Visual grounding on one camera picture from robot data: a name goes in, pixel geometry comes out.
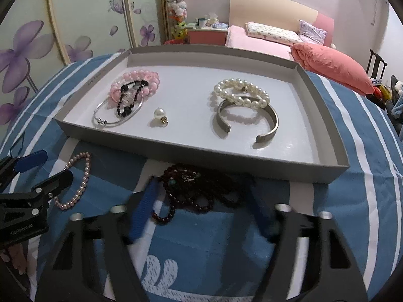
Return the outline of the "person's left hand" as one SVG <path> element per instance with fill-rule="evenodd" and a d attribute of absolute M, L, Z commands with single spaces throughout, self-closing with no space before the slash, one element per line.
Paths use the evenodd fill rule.
<path fill-rule="evenodd" d="M 20 275 L 27 273 L 27 258 L 25 257 L 22 243 L 1 250 L 1 259 L 11 262 Z"/>

